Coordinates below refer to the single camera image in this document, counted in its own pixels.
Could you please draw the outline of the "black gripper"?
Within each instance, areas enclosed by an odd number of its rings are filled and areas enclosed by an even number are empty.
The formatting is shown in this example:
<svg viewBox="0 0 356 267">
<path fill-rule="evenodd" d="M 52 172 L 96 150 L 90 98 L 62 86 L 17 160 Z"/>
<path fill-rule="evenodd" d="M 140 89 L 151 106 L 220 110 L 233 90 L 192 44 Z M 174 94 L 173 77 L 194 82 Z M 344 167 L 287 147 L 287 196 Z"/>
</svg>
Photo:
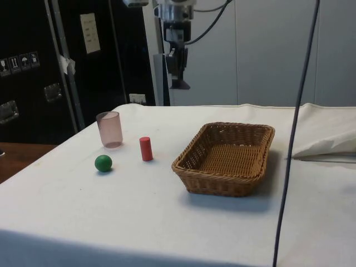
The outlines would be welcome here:
<svg viewBox="0 0 356 267">
<path fill-rule="evenodd" d="M 170 52 L 165 55 L 166 67 L 173 80 L 179 78 L 184 80 L 184 70 L 187 65 L 188 49 L 185 43 L 191 40 L 191 22 L 164 22 L 163 23 L 164 41 L 172 47 Z"/>
</svg>

